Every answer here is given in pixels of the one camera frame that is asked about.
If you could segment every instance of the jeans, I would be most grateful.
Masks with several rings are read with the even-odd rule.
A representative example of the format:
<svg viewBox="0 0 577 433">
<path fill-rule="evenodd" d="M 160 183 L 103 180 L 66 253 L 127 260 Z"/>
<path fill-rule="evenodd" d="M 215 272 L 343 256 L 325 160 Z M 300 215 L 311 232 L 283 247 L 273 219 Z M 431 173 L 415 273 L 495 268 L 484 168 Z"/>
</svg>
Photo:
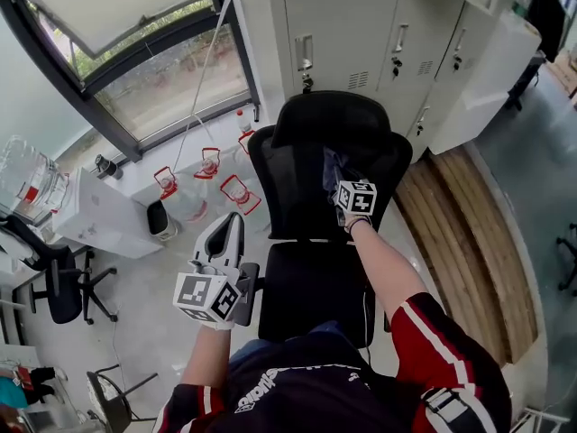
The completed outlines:
<svg viewBox="0 0 577 433">
<path fill-rule="evenodd" d="M 343 333 L 343 331 L 341 330 L 341 327 L 339 326 L 339 323 L 336 321 L 327 321 L 324 324 L 321 324 L 320 326 L 316 326 L 313 330 L 311 330 L 309 332 L 309 334 L 314 334 L 315 332 L 328 332 L 329 334 L 335 334 L 337 336 L 341 336 L 347 342 L 349 342 L 349 339 Z M 274 345 L 280 345 L 280 344 L 273 343 L 273 342 L 270 342 L 268 340 L 260 340 L 260 339 L 251 340 L 246 345 L 244 345 L 240 350 L 238 350 L 236 353 L 234 353 L 234 355 L 231 356 L 231 359 L 229 360 L 228 363 L 229 364 L 241 363 L 242 361 L 244 361 L 246 358 L 248 358 L 252 354 L 254 354 L 258 351 L 261 351 L 264 348 L 268 348 L 269 346 L 274 346 Z"/>
</svg>

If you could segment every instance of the black office chair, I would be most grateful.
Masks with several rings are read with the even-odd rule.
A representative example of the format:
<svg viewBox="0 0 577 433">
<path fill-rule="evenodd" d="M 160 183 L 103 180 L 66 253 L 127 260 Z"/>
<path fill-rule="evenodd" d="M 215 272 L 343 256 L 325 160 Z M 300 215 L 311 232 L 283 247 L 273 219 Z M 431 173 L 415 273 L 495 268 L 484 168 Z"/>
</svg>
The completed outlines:
<svg viewBox="0 0 577 433">
<path fill-rule="evenodd" d="M 89 396 L 95 404 L 98 414 L 104 416 L 101 420 L 106 424 L 106 431 L 123 433 L 132 422 L 156 421 L 156 417 L 143 419 L 134 414 L 126 396 L 158 377 L 158 374 L 154 373 L 148 376 L 142 382 L 123 392 L 116 383 L 102 374 L 102 372 L 107 372 L 117 367 L 120 367 L 120 364 L 106 367 L 96 372 L 87 372 Z"/>
<path fill-rule="evenodd" d="M 116 274 L 116 268 L 108 268 L 91 278 L 90 260 L 94 258 L 94 251 L 91 248 L 87 249 L 84 269 L 80 270 L 76 267 L 75 254 L 68 246 L 46 245 L 16 216 L 8 216 L 2 221 L 1 227 L 34 251 L 34 257 L 23 263 L 35 271 L 44 272 L 46 290 L 35 291 L 33 284 L 29 286 L 32 313 L 36 313 L 37 299 L 48 299 L 50 314 L 55 323 L 66 324 L 84 311 L 84 320 L 92 325 L 94 320 L 88 317 L 88 303 L 92 300 L 107 318 L 113 322 L 118 320 L 116 315 L 108 312 L 94 292 L 95 286 L 108 274 Z"/>
<path fill-rule="evenodd" d="M 324 148 L 346 155 L 377 186 L 371 221 L 378 230 L 410 164 L 410 143 L 390 131 L 378 103 L 324 91 L 291 98 L 277 125 L 257 131 L 248 147 L 269 205 L 270 238 L 297 240 L 273 245 L 265 277 L 251 286 L 263 289 L 259 338 L 283 342 L 336 320 L 355 346 L 369 345 L 374 291 L 323 188 Z"/>
</svg>

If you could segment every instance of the chair seat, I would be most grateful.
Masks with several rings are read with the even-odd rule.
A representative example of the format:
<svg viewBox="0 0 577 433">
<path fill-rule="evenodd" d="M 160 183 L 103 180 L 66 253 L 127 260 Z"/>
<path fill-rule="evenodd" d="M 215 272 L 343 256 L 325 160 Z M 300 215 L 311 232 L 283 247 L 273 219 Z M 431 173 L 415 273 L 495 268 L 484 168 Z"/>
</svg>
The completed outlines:
<svg viewBox="0 0 577 433">
<path fill-rule="evenodd" d="M 259 338 L 284 342 L 336 320 L 349 340 L 372 341 L 375 296 L 354 245 L 322 242 L 275 244 L 264 278 Z"/>
<path fill-rule="evenodd" d="M 66 254 L 58 258 L 59 270 L 76 268 L 74 254 L 68 249 Z M 79 274 L 61 274 L 58 294 L 53 287 L 52 269 L 49 266 L 45 272 L 46 290 L 52 320 L 56 324 L 66 324 L 78 317 L 82 312 L 82 295 L 78 285 Z"/>
</svg>

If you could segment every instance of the metal locker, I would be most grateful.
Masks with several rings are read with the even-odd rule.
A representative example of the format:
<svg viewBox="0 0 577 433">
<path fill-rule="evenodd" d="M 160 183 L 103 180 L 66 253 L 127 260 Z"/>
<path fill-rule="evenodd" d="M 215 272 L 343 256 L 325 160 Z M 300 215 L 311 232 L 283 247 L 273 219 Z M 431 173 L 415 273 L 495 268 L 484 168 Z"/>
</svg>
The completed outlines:
<svg viewBox="0 0 577 433">
<path fill-rule="evenodd" d="M 407 135 L 413 146 L 413 161 L 417 161 L 432 142 L 463 92 L 495 24 L 494 18 L 475 6 L 465 4 L 435 82 L 422 103 L 420 111 L 425 113 L 419 112 Z"/>
<path fill-rule="evenodd" d="M 285 0 L 293 94 L 314 90 L 374 97 L 397 0 Z"/>
<path fill-rule="evenodd" d="M 407 135 L 418 119 L 462 8 L 463 0 L 398 0 L 378 87 L 393 131 Z"/>
</svg>

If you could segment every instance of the white wall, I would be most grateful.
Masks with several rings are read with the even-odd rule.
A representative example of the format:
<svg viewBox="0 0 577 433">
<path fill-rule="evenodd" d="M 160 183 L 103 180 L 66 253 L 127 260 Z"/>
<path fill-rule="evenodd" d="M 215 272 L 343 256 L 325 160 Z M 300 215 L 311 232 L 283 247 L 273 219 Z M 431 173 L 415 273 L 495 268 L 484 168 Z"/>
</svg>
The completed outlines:
<svg viewBox="0 0 577 433">
<path fill-rule="evenodd" d="M 20 134 L 56 157 L 89 123 L 44 77 L 0 16 L 0 148 Z"/>
<path fill-rule="evenodd" d="M 270 0 L 233 0 L 259 96 L 271 124 L 285 103 Z"/>
</svg>

